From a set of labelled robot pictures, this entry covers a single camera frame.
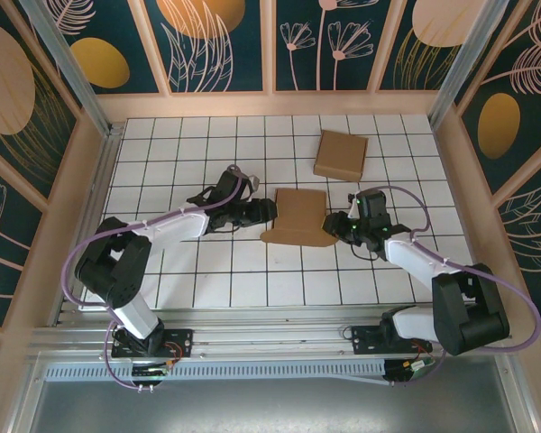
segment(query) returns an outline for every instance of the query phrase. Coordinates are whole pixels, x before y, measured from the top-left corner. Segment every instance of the white grid mat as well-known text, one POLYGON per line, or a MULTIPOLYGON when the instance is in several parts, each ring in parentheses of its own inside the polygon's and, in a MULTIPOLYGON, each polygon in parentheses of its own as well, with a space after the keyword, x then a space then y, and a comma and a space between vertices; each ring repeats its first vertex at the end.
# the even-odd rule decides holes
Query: white grid mat
MULTIPOLYGON (((347 194, 375 185, 406 188, 429 206, 432 231, 421 241, 461 263, 471 258, 424 115, 301 115, 130 119, 103 218, 155 217, 215 184, 236 163, 261 179, 255 197, 276 188, 321 189, 331 210, 347 194), (321 129, 369 137, 362 181, 313 174, 321 129)), ((425 223, 422 209, 400 192, 387 194, 394 222, 425 223)), ((431 294, 397 267, 327 248, 265 244, 266 228, 207 235, 173 245, 149 262, 142 294, 154 309, 344 305, 430 301, 431 294)), ((368 255, 365 248, 356 249, 368 255)), ((94 296, 85 293, 85 299, 94 296)))

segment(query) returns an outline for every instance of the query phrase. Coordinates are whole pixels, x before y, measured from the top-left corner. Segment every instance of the gray floor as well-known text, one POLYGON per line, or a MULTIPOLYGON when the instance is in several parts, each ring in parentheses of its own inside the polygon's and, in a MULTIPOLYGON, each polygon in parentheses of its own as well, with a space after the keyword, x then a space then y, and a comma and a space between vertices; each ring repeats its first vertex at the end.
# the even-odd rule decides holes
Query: gray floor
POLYGON ((515 431, 492 358, 449 359, 409 388, 334 379, 46 383, 33 433, 515 431))

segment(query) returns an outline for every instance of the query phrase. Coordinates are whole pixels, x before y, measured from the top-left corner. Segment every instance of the cardboard piece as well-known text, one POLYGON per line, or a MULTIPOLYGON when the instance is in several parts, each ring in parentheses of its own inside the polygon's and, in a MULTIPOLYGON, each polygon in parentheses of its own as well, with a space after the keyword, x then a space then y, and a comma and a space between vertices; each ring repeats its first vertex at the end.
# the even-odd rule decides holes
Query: cardboard piece
POLYGON ((336 243, 336 238, 323 230, 326 215, 324 191, 278 188, 275 202, 279 215, 272 229, 261 234, 263 242, 304 246, 336 243))
POLYGON ((313 172, 326 178, 360 181, 367 143, 368 139, 356 135, 323 131, 313 172))

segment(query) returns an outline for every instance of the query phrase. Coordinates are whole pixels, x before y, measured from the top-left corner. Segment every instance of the perforated metal strip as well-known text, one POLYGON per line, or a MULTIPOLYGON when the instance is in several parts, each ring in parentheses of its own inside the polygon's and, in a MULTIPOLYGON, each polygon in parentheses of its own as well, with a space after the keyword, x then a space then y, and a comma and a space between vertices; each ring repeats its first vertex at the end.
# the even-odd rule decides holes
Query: perforated metal strip
MULTIPOLYGON (((129 379, 131 364, 113 363, 113 371, 121 379, 129 379)), ((228 379, 296 379, 327 375, 381 376, 384 360, 292 361, 179 363, 165 380, 228 380, 228 379)), ((103 382, 112 378, 104 364, 51 364, 46 370, 47 382, 103 382)))

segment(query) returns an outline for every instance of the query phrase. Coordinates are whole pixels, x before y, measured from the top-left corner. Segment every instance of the flat cardboard sheet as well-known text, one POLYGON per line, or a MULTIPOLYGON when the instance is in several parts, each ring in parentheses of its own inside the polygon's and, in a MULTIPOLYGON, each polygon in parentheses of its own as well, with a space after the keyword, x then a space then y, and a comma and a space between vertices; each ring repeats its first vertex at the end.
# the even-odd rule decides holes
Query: flat cardboard sheet
POLYGON ((323 231, 326 193, 316 189, 277 189, 279 216, 271 230, 261 234, 270 244, 330 246, 336 238, 323 231))
POLYGON ((313 172, 326 178, 360 181, 367 144, 363 137, 323 131, 313 172))

